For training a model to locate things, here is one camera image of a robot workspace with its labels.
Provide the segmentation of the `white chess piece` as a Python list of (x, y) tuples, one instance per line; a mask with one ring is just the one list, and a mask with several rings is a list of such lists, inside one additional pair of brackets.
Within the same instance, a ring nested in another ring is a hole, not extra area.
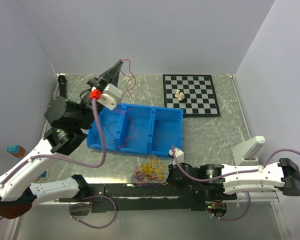
[(179, 101), (182, 101), (183, 99), (184, 99), (184, 93), (183, 93), (183, 92), (180, 92), (180, 93), (179, 93), (178, 100), (179, 100)]
[(175, 96), (176, 98), (179, 98), (179, 96), (180, 96), (180, 90), (179, 90), (179, 89), (176, 90), (174, 96)]

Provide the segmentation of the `blue toy brick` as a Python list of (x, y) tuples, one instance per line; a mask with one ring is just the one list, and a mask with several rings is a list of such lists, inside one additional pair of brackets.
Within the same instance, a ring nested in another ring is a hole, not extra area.
[(44, 178), (47, 178), (48, 177), (48, 171), (45, 170), (41, 175), (39, 175), (39, 179), (44, 179)]

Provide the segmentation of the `blue and brown toy block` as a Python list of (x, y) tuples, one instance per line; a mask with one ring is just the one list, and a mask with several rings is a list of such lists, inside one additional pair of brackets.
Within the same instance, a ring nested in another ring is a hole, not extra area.
[(26, 150), (20, 145), (10, 145), (6, 151), (15, 158), (22, 159), (26, 155)]

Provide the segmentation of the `black marker orange cap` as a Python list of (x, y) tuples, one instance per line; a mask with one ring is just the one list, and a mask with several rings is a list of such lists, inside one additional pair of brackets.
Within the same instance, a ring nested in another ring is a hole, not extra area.
[(59, 95), (63, 98), (67, 98), (67, 79), (65, 75), (58, 75), (57, 82), (59, 85)]

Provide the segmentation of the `blue three-compartment plastic bin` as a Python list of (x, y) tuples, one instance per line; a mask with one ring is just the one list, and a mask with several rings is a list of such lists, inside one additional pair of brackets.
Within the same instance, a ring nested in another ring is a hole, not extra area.
[(172, 147), (182, 148), (181, 109), (123, 103), (98, 116), (108, 152), (167, 158)]

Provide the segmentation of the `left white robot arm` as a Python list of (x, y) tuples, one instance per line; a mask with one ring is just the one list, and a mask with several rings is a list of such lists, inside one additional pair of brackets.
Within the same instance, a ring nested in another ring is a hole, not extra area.
[(87, 138), (86, 130), (97, 127), (101, 147), (106, 140), (99, 118), (107, 108), (113, 110), (122, 100), (118, 89), (123, 60), (118, 60), (100, 76), (88, 81), (80, 102), (64, 96), (53, 98), (45, 112), (50, 129), (34, 149), (0, 176), (0, 218), (15, 219), (41, 203), (70, 199), (85, 200), (90, 188), (85, 178), (75, 174), (65, 180), (36, 184), (37, 177), (57, 160), (68, 162), (69, 155)]

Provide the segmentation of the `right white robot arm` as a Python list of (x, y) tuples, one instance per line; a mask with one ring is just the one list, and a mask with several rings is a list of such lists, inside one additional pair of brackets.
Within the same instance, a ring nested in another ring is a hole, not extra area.
[(289, 158), (265, 167), (171, 164), (167, 182), (176, 188), (190, 188), (209, 201), (233, 200), (241, 192), (282, 192), (284, 196), (300, 197), (299, 166)]

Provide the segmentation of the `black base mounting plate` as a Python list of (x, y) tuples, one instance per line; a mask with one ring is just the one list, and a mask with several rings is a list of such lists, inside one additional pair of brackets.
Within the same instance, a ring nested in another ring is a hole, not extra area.
[(112, 211), (113, 204), (101, 198), (111, 198), (118, 211), (178, 210), (205, 211), (210, 202), (225, 202), (237, 199), (237, 195), (225, 194), (218, 184), (187, 183), (137, 185), (128, 183), (98, 183), (89, 185), (87, 197), (92, 199), (93, 213)]

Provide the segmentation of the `white stand device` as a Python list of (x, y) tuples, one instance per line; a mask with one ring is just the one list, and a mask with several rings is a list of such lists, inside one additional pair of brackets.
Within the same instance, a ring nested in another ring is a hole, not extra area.
[(264, 136), (255, 136), (232, 149), (236, 166), (256, 166), (259, 164), (266, 140)]

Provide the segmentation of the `black and white chessboard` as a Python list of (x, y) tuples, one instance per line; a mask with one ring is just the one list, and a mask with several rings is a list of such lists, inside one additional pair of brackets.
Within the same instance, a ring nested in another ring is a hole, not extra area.
[[(166, 108), (183, 110), (184, 117), (219, 117), (217, 94), (211, 75), (164, 74), (163, 97)], [(186, 103), (175, 97), (176, 90), (183, 92)]]

